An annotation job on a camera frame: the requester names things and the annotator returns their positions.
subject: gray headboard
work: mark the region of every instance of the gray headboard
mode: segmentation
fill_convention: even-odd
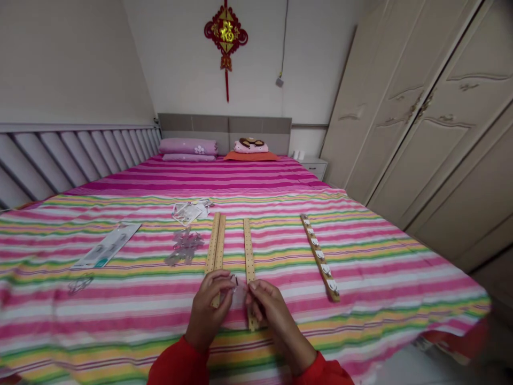
[[[234,117],[159,113],[162,138],[191,137],[217,140],[219,155],[226,155],[241,137],[261,139],[269,151],[289,154],[292,118]]]

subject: wardrobe door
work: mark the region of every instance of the wardrobe door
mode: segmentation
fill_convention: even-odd
[[[466,272],[513,243],[513,103],[407,233]]]
[[[345,187],[422,6],[382,0],[359,22],[321,153],[329,184]]]
[[[402,31],[407,45],[347,183],[347,193],[353,199],[368,203],[424,93],[436,81],[478,4],[477,0],[426,1],[415,17],[414,28]]]
[[[513,98],[513,5],[487,0],[368,205],[404,229]]]

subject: red chinese knot ornament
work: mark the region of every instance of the red chinese knot ornament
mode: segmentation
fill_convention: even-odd
[[[239,19],[233,10],[228,8],[228,0],[224,0],[221,8],[205,25],[204,33],[207,39],[212,39],[217,48],[221,50],[221,69],[224,69],[224,80],[226,83],[226,101],[230,101],[228,94],[228,71],[231,71],[230,55],[237,51],[237,48],[247,43],[247,33],[240,27]]]

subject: red sweater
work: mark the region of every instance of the red sweater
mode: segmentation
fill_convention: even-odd
[[[208,352],[199,353],[182,337],[164,350],[153,363],[147,385],[208,384],[207,361]],[[354,385],[340,364],[326,361],[321,352],[317,352],[314,363],[302,375],[293,378],[292,383]]]

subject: pink striped bedding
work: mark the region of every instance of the pink striped bedding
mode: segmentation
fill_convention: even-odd
[[[117,174],[84,184],[70,195],[172,195],[176,193],[256,193],[296,191],[328,187],[296,160],[214,162],[163,161],[155,155]]]
[[[467,275],[298,162],[164,162],[161,156],[0,215],[0,378],[41,383],[145,384],[185,331],[204,276],[213,213],[191,265],[171,268],[176,202],[209,197],[227,216],[224,267],[245,277],[242,219],[251,218],[258,278],[277,285],[305,336],[357,384],[427,330],[464,335],[489,311]],[[340,288],[332,303],[309,248],[307,213]],[[75,294],[70,268],[120,221],[139,231]],[[234,307],[208,362],[212,383],[278,384],[284,371],[266,330]]]

